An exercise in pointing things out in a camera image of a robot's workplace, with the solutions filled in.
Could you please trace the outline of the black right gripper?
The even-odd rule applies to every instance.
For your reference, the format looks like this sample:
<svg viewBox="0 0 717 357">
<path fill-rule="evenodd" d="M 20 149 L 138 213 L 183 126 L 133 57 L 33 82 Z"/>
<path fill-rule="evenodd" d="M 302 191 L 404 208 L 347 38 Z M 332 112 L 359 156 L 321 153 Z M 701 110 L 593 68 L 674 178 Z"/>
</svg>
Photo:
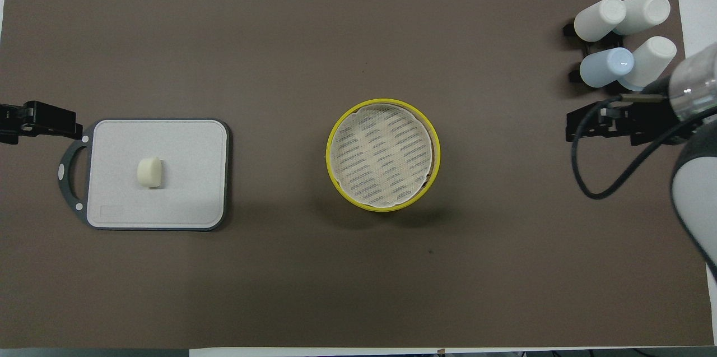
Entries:
<svg viewBox="0 0 717 357">
<path fill-rule="evenodd" d="M 679 123 L 668 98 L 670 78 L 661 78 L 648 84 L 640 94 L 661 95 L 663 100 L 658 103 L 634 103 L 630 106 L 630 119 L 634 122 L 634 130 L 630 134 L 627 109 L 616 107 L 614 101 L 598 101 L 566 115 L 566 142 L 573 142 L 577 136 L 587 137 L 622 137 L 630 135 L 630 145 L 638 146 L 653 142 L 666 130 Z M 581 123 L 584 128 L 580 135 L 577 129 Z"/>
</svg>

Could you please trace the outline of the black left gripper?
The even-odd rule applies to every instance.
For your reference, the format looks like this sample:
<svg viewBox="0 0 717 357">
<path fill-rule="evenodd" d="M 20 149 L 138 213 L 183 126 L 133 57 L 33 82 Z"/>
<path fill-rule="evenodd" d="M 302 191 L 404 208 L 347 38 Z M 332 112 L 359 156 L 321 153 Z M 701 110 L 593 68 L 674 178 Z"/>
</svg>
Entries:
<svg viewBox="0 0 717 357">
<path fill-rule="evenodd" d="M 1 104 L 1 143 L 18 145 L 24 134 L 61 136 L 79 140 L 83 126 L 77 123 L 76 112 L 40 101 L 28 101 L 21 106 Z"/>
</svg>

